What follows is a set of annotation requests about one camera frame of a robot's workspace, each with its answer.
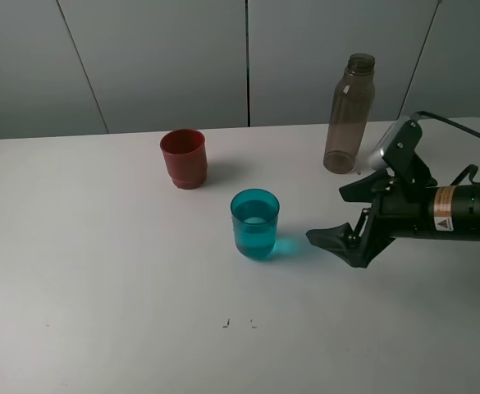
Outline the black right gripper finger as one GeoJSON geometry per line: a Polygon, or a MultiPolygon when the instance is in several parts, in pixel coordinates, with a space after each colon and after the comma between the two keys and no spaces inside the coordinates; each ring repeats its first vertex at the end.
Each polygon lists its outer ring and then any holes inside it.
{"type": "Polygon", "coordinates": [[[341,198],[350,203],[374,203],[389,193],[394,177],[380,170],[339,189],[341,198]]]}
{"type": "Polygon", "coordinates": [[[306,237],[312,246],[326,250],[351,267],[364,267],[360,239],[349,223],[327,229],[311,229],[306,237]]]}

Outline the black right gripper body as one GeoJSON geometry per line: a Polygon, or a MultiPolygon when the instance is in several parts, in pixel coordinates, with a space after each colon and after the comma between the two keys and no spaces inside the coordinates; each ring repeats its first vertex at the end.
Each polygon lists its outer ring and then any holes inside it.
{"type": "Polygon", "coordinates": [[[407,168],[393,167],[389,193],[371,204],[365,225],[354,230],[366,268],[397,238],[428,238],[434,235],[429,215],[429,188],[437,182],[428,166],[414,155],[407,168]]]}

